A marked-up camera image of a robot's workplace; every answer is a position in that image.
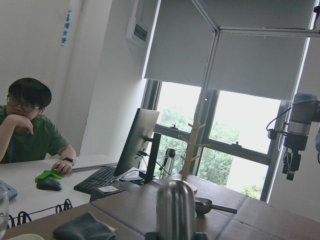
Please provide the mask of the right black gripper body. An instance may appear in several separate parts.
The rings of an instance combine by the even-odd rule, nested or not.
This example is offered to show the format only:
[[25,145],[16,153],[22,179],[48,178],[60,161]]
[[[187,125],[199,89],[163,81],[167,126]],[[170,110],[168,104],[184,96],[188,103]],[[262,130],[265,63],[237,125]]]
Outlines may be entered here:
[[283,145],[291,149],[293,152],[304,151],[308,141],[307,135],[288,134],[284,138]]

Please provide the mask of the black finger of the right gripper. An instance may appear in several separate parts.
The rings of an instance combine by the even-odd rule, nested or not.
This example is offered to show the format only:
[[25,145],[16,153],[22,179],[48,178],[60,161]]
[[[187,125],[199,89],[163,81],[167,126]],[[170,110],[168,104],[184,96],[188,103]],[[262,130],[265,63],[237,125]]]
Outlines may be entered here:
[[298,152],[285,151],[283,157],[282,173],[286,174],[286,179],[292,181],[295,172],[299,170],[301,155]]

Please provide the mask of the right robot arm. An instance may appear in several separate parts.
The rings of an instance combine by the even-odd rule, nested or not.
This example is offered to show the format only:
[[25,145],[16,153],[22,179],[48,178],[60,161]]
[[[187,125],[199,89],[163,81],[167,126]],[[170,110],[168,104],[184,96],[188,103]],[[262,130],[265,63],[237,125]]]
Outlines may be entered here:
[[283,146],[290,149],[284,155],[282,172],[286,179],[292,181],[299,170],[301,154],[306,149],[311,124],[320,121],[320,101],[317,96],[308,93],[297,93],[294,96],[289,122]]

